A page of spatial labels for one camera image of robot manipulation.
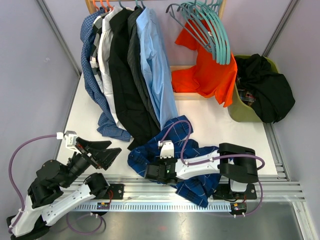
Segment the light blue shirt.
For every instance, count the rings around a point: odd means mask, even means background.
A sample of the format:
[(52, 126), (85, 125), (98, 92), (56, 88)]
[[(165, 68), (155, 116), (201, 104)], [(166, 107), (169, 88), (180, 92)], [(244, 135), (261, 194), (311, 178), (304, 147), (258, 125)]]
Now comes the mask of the light blue shirt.
[(136, 19), (140, 44), (140, 65), (151, 103), (163, 129), (165, 123), (178, 116), (171, 69), (163, 33), (153, 9), (145, 8)]

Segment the teal hanger of plaid shirt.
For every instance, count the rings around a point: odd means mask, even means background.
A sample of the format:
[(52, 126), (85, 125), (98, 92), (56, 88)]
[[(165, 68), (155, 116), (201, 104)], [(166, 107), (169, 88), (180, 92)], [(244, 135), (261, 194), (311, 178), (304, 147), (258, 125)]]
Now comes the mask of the teal hanger of plaid shirt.
[(201, 18), (193, 7), (185, 6), (182, 3), (171, 3), (165, 10), (180, 24), (208, 53), (216, 55), (215, 44), (209, 31), (202, 23)]

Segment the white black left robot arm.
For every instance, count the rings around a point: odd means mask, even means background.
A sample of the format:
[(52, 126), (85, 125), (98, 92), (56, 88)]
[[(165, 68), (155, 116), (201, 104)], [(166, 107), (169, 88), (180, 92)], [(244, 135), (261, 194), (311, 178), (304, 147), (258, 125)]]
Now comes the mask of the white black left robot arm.
[(78, 137), (74, 131), (58, 132), (56, 138), (63, 139), (65, 147), (72, 150), (73, 155), (67, 164), (55, 159), (46, 161), (36, 172), (26, 197), (18, 193), (21, 208), (16, 215), (6, 219), (12, 240), (36, 240), (80, 204), (113, 196), (104, 175), (95, 172), (73, 193), (59, 200), (63, 189), (69, 188), (90, 166), (107, 170), (122, 150), (111, 148), (110, 140), (88, 141)]

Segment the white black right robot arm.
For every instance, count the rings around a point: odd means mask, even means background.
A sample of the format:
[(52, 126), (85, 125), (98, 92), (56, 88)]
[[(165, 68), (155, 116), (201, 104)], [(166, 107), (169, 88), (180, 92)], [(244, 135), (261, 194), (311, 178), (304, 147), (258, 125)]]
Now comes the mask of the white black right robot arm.
[(147, 164), (144, 177), (167, 185), (193, 177), (220, 174), (229, 179), (227, 193), (239, 198), (248, 184), (259, 181), (255, 151), (251, 148), (221, 143), (217, 150), (182, 160), (174, 157), (174, 144), (170, 140), (159, 142), (160, 155), (153, 163)]

